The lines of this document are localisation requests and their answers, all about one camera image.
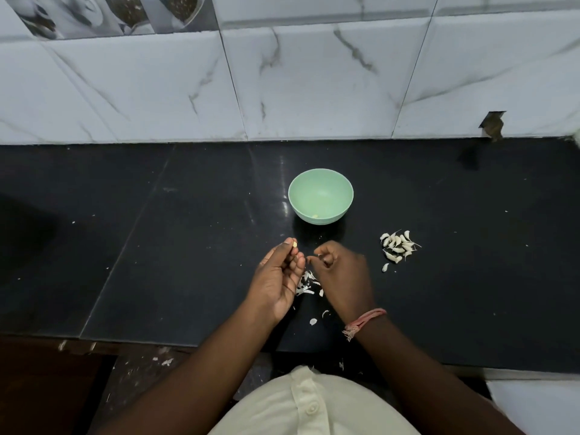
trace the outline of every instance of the bowl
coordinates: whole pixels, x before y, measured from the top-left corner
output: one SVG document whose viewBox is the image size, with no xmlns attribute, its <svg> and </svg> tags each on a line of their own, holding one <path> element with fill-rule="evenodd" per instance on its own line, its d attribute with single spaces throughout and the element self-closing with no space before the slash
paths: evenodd
<svg viewBox="0 0 580 435">
<path fill-rule="evenodd" d="M 342 217 L 354 198 L 348 179 L 332 169 L 310 169 L 297 175 L 288 188 L 290 204 L 310 224 L 330 224 Z"/>
</svg>

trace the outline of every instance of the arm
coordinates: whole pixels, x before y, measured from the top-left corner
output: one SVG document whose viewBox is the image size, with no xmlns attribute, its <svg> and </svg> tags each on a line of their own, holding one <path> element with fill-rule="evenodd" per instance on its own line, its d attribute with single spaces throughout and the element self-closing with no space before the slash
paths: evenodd
<svg viewBox="0 0 580 435">
<path fill-rule="evenodd" d="M 330 241 L 308 261 L 324 294 L 348 324 L 376 308 L 366 259 Z M 490 403 L 417 348 L 386 316 L 356 334 L 406 415 L 424 435 L 523 435 Z"/>
<path fill-rule="evenodd" d="M 260 262 L 236 312 L 99 435 L 207 434 L 294 301 L 306 264 L 288 238 Z"/>
</svg>

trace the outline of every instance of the hand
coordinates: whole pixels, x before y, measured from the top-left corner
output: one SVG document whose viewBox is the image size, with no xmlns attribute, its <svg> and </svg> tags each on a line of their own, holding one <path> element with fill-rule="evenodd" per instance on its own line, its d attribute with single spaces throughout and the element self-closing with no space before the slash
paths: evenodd
<svg viewBox="0 0 580 435">
<path fill-rule="evenodd" d="M 272 248 L 258 264 L 246 298 L 251 304 L 265 307 L 274 325 L 282 320 L 294 302 L 296 287 L 306 267 L 302 252 L 292 244 L 295 238 Z"/>
<path fill-rule="evenodd" d="M 371 276 L 363 255 L 328 241 L 308 256 L 328 301 L 345 324 L 376 308 Z"/>
</svg>

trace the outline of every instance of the bowl rim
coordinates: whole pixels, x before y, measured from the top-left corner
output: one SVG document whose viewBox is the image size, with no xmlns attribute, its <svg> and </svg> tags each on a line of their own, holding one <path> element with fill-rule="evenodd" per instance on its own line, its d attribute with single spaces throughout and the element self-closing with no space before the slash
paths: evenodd
<svg viewBox="0 0 580 435">
<path fill-rule="evenodd" d="M 331 216 L 331 217 L 326 217 L 326 218 L 312 218 L 312 216 L 310 216 L 310 215 L 307 215 L 307 214 L 305 214 L 305 213 L 303 213 L 303 212 L 299 211 L 298 209 L 296 209 L 296 206 L 294 205 L 294 203 L 292 203 L 292 198 L 290 197 L 290 189 L 292 189 L 292 185 L 294 184 L 294 182 L 296 181 L 296 179 L 297 179 L 298 177 L 300 177 L 300 176 L 301 176 L 301 175 L 303 175 L 303 174 L 306 174 L 307 172 L 311 172 L 311 171 L 319 171 L 319 170 L 322 170 L 322 171 L 330 171 L 330 172 L 332 172 L 332 173 L 334 173 L 334 174 L 337 174 L 337 175 L 341 176 L 341 177 L 342 177 L 344 180 L 346 180 L 346 182 L 347 182 L 347 183 L 349 184 L 349 186 L 350 186 L 350 190 L 351 190 L 351 196 L 350 196 L 350 201 L 349 201 L 349 204 L 346 206 L 346 208 L 344 209 L 344 211 L 342 211 L 342 212 L 340 212 L 340 213 L 337 213 L 336 215 L 333 215 L 333 216 Z M 327 167 L 315 167 L 315 168 L 312 168 L 312 169 L 307 169 L 306 171 L 302 171 L 302 172 L 301 172 L 299 175 L 297 175 L 296 177 L 294 177 L 294 179 L 292 179 L 292 182 L 290 182 L 290 186 L 288 186 L 288 200 L 290 201 L 290 205 L 292 206 L 292 208 L 294 209 L 294 211 L 298 212 L 300 215 L 302 215 L 302 216 L 304 216 L 304 217 L 307 217 L 307 218 L 309 218 L 309 219 L 312 219 L 312 220 L 330 220 L 330 219 L 332 219 L 332 218 L 335 218 L 335 217 L 338 217 L 338 216 L 340 216 L 340 215 L 343 215 L 343 214 L 344 214 L 344 212 L 346 212 L 346 211 L 348 211 L 348 210 L 349 210 L 349 207 L 350 207 L 350 205 L 353 203 L 353 200 L 354 200 L 354 188 L 353 188 L 353 185 L 352 185 L 352 183 L 350 182 L 350 180 L 349 180 L 349 179 L 347 179 L 347 178 L 344 176 L 344 174 L 341 174 L 340 172 L 338 172 L 338 171 L 335 171 L 334 169 L 329 169 L 329 168 L 327 168 Z"/>
</svg>

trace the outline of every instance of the person's left hand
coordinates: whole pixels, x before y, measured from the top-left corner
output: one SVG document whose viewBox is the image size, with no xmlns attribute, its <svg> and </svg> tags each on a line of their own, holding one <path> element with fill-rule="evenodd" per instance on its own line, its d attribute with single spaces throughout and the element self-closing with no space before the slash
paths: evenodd
<svg viewBox="0 0 580 435">
<path fill-rule="evenodd" d="M 306 267 L 304 254 L 292 246 L 294 241 L 295 238 L 286 238 L 266 254 L 257 266 L 246 298 L 254 305 L 265 307 L 272 314 L 274 325 L 292 306 L 296 287 Z"/>
</svg>

